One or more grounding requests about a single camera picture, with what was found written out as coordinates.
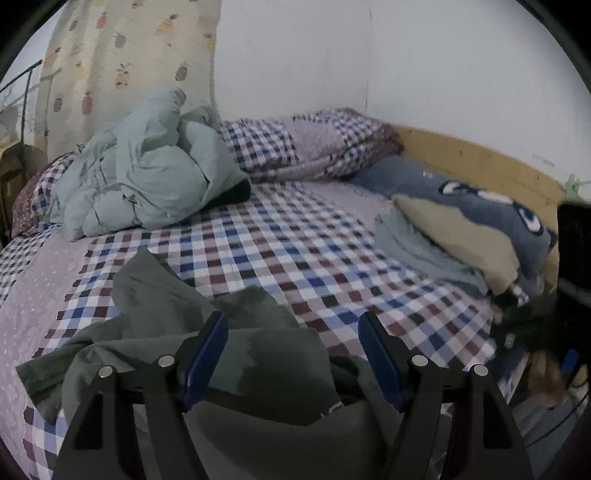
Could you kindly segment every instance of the light blue comforter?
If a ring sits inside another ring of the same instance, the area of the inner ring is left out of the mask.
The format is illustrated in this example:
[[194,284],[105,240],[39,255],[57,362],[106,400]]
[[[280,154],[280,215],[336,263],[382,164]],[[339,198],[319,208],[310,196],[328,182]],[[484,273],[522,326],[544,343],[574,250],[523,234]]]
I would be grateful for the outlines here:
[[215,130],[181,117],[185,99],[161,92],[92,137],[51,199],[50,220],[68,240],[163,228],[248,182]]

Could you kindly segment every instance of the white wall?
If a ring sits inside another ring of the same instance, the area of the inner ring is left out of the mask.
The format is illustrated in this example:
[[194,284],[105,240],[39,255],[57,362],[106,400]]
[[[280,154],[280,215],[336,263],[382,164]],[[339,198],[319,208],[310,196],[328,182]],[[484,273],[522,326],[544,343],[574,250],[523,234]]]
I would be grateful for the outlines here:
[[[38,60],[45,58],[47,46],[51,40],[51,35],[57,20],[61,14],[60,9],[56,12],[33,36],[19,52],[17,58],[12,62],[6,75],[0,82],[0,88],[5,86],[14,77],[19,75],[25,69],[29,68]],[[41,79],[43,67],[38,66],[31,75],[31,84],[29,96],[27,99],[27,117],[25,119],[25,143],[32,145],[34,143],[34,118],[35,106],[37,104],[37,89],[35,88]],[[11,87],[0,94],[0,124],[3,125],[13,140],[20,138],[21,135],[21,115],[22,102],[25,90],[27,88],[27,75],[17,80]]]
[[374,0],[372,26],[370,115],[591,180],[591,95],[516,0]]
[[29,38],[29,41],[20,51],[17,58],[12,62],[8,72],[0,82],[0,88],[6,85],[23,70],[29,68],[37,60],[42,60],[45,58],[47,46],[49,45],[51,35],[57,24],[57,19],[59,18],[63,8],[64,7],[62,7],[59,12],[55,13],[39,30],[33,34],[31,38]]
[[215,55],[221,117],[364,111],[369,7],[368,0],[224,0]]

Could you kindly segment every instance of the beige towel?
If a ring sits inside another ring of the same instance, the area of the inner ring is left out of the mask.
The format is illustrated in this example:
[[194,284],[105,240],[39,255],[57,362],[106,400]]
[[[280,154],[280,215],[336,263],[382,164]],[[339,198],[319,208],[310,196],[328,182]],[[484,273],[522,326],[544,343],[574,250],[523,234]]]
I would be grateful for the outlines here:
[[471,222],[456,207],[406,195],[394,195],[392,202],[447,253],[481,270],[494,295],[503,293],[517,279],[519,261],[503,232]]

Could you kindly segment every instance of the screw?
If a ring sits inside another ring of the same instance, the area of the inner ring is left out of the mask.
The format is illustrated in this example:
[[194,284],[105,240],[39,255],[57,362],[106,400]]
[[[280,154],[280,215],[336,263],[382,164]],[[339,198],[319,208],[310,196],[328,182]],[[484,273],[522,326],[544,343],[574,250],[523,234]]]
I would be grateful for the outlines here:
[[112,374],[113,374],[113,367],[110,367],[109,365],[105,365],[103,368],[101,368],[99,370],[99,377],[101,377],[101,378],[110,377]]
[[427,360],[427,357],[424,355],[415,355],[413,357],[413,363],[417,367],[425,367],[429,363],[429,360]]
[[158,359],[158,365],[162,368],[171,367],[174,365],[174,357],[172,355],[164,355]]
[[488,369],[484,365],[476,365],[474,367],[474,373],[479,377],[485,377],[488,375]]

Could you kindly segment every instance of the gray cloth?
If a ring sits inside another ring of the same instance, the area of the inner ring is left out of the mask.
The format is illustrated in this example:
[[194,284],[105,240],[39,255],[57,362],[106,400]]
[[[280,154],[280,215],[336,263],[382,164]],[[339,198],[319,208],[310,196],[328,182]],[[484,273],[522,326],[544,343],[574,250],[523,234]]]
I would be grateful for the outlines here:
[[446,280],[472,297],[483,297],[489,291],[481,272],[433,245],[394,207],[376,217],[375,245],[413,270]]
[[[229,320],[228,343],[204,401],[184,416],[209,478],[379,477],[402,415],[386,403],[365,360],[329,357],[318,333],[300,328],[263,289],[209,302],[142,247],[115,275],[112,296],[118,317],[17,367],[44,418],[54,419],[63,403],[71,421],[101,366],[124,372],[175,353],[219,309]],[[143,406],[135,413],[146,474],[158,480]],[[445,451],[449,425],[442,417],[434,460]],[[432,466],[427,478],[437,478]]]
[[[181,117],[185,100],[181,89],[161,92],[90,139],[57,182],[47,214],[68,240],[163,228],[249,185],[223,140],[201,123],[206,115]],[[249,189],[236,201],[248,196]]]

